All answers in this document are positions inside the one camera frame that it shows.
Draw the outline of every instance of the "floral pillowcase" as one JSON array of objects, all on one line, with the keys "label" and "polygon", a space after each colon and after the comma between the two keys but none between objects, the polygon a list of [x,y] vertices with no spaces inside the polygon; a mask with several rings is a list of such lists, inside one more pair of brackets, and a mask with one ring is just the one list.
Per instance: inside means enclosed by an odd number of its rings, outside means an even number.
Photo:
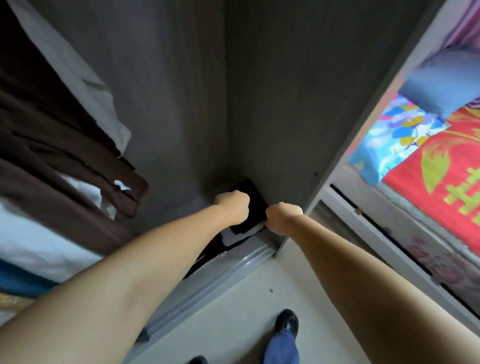
[{"label": "floral pillowcase", "polygon": [[400,94],[390,102],[350,157],[371,186],[450,124]]}]

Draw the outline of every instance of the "left arm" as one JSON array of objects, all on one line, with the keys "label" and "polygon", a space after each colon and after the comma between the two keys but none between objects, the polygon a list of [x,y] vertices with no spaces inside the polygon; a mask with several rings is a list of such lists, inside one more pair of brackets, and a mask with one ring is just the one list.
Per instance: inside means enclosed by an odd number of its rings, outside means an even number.
[{"label": "left arm", "polygon": [[0,328],[0,363],[117,364],[221,230],[248,216],[239,191],[134,239]]}]

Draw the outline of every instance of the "pillow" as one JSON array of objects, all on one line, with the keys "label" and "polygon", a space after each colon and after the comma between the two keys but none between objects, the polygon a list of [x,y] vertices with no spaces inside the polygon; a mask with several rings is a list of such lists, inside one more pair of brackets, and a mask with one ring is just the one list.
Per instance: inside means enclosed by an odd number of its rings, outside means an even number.
[{"label": "pillow", "polygon": [[450,126],[400,94],[390,102],[350,157],[371,186],[398,166],[430,136]]},{"label": "pillow", "polygon": [[459,48],[440,51],[412,72],[399,93],[447,119],[480,97],[480,53]]}]

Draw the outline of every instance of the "right arm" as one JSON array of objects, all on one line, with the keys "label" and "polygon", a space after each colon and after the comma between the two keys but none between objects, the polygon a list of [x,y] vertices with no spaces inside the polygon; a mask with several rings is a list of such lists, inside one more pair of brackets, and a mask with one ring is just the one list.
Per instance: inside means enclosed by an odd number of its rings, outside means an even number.
[{"label": "right arm", "polygon": [[267,209],[291,237],[372,363],[480,363],[480,338],[386,264],[295,205]]}]

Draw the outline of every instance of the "gray wall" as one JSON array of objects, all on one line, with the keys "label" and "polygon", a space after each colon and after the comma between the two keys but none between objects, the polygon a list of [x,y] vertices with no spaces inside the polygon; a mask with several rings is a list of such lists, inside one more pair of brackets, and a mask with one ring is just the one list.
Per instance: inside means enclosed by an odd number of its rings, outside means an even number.
[{"label": "gray wall", "polygon": [[393,78],[391,68],[408,56],[399,54],[409,37],[421,36],[422,29],[414,32],[420,16],[428,14],[424,30],[441,4],[227,0],[232,169],[250,177],[267,202],[306,206],[368,115],[367,104],[371,110],[388,85],[387,73]]},{"label": "gray wall", "polygon": [[29,0],[110,86],[150,183],[136,225],[228,178],[222,0]]}]

